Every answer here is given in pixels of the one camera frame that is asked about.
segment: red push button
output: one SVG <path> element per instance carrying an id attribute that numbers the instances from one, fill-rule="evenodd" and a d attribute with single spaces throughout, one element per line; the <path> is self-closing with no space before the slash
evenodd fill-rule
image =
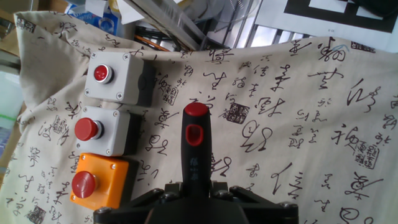
<path id="1" fill-rule="evenodd" d="M 199 146 L 203 142 L 203 128 L 197 124 L 190 124 L 185 130 L 185 139 L 191 146 Z"/>
<path id="2" fill-rule="evenodd" d="M 89 118 L 82 118 L 75 125 L 76 137 L 82 141 L 88 141 L 98 134 L 98 125 Z"/>
<path id="3" fill-rule="evenodd" d="M 94 70 L 94 78 L 99 83 L 107 83 L 111 80 L 113 71 L 107 65 L 99 65 Z"/>
<path id="4" fill-rule="evenodd" d="M 95 176 L 87 171 L 81 171 L 72 180 L 73 193 L 78 198 L 87 198 L 96 188 Z"/>
<path id="5" fill-rule="evenodd" d="M 209 108 L 203 103 L 190 103 L 185 107 L 184 111 L 190 116 L 199 117 L 207 114 Z"/>

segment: cloth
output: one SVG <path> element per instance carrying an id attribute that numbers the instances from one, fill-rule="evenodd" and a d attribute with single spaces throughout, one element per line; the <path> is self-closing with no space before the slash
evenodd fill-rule
<path id="1" fill-rule="evenodd" d="M 142 115 L 132 198 L 181 181 L 182 110 L 193 101 L 210 108 L 213 180 L 297 203 L 300 223 L 398 219 L 398 55 L 332 37 L 158 52 L 64 14 L 16 21 L 27 110 L 0 191 L 2 222 L 93 222 L 93 211 L 69 199 L 84 106 Z M 88 56 L 99 50 L 157 69 L 150 108 L 84 96 Z"/>

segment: orange control box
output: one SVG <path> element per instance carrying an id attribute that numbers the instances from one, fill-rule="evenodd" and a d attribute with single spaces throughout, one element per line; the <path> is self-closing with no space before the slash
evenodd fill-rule
<path id="1" fill-rule="evenodd" d="M 86 208 L 119 208 L 129 163 L 82 153 L 72 180 L 70 200 Z"/>

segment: black joystick grip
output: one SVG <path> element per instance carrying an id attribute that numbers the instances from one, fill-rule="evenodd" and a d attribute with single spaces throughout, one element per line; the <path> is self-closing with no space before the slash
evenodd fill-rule
<path id="1" fill-rule="evenodd" d="M 182 116 L 182 193 L 184 197 L 208 197 L 211 169 L 210 112 L 203 103 L 190 103 Z"/>

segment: red mushroom button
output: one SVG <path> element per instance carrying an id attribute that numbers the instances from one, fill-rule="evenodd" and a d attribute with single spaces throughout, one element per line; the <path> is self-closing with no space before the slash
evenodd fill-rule
<path id="1" fill-rule="evenodd" d="M 78 198 L 87 198 L 96 188 L 95 176 L 87 171 L 81 171 L 72 180 L 73 193 Z"/>
<path id="2" fill-rule="evenodd" d="M 76 137 L 82 141 L 88 141 L 98 136 L 99 126 L 96 122 L 89 118 L 82 118 L 77 121 L 75 126 Z"/>

